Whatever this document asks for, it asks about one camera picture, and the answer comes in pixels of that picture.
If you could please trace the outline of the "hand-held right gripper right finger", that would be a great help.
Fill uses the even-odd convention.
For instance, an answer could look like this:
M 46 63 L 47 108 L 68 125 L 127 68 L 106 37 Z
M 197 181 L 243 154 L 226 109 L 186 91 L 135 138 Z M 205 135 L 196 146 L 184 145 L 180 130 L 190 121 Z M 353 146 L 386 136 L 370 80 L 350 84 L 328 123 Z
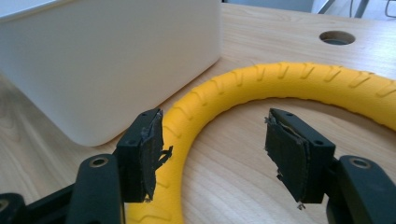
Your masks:
M 297 203 L 321 203 L 323 173 L 332 164 L 335 144 L 296 115 L 277 108 L 265 119 L 265 150 L 277 178 Z

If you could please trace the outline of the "white plastic box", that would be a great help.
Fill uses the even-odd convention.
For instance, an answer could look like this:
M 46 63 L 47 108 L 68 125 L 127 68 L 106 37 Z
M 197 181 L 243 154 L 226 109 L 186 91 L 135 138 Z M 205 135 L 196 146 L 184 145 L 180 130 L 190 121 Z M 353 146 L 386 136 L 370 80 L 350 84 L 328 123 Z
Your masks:
M 0 74 L 99 146 L 221 52 L 220 0 L 0 0 Z

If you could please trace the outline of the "yellow ring toy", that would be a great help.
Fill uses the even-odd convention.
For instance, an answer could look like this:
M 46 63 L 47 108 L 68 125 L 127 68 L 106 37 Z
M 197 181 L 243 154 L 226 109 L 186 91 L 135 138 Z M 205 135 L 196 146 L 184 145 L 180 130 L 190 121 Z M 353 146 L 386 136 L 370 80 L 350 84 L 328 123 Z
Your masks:
M 183 224 L 181 182 L 195 137 L 218 114 L 266 98 L 299 98 L 336 105 L 396 132 L 396 80 L 375 73 L 319 63 L 266 63 L 212 77 L 176 101 L 163 117 L 163 139 L 173 146 L 157 172 L 159 198 L 131 203 L 127 224 Z

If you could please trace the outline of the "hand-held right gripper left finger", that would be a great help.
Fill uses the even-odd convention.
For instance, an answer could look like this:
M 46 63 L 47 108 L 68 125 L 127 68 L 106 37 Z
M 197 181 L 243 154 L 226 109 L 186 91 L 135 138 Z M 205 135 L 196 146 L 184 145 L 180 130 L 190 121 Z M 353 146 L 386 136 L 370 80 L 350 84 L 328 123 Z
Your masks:
M 173 154 L 173 147 L 163 146 L 163 111 L 154 108 L 139 114 L 113 152 L 119 165 L 121 197 L 125 203 L 153 200 L 156 171 Z

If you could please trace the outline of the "metal stand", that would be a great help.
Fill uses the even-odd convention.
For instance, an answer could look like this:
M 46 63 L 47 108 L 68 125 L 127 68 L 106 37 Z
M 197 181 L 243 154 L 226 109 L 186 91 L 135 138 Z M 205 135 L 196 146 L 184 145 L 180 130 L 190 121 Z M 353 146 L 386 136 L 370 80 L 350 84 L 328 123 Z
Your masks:
M 319 0 L 316 13 L 347 18 L 361 18 L 369 0 Z

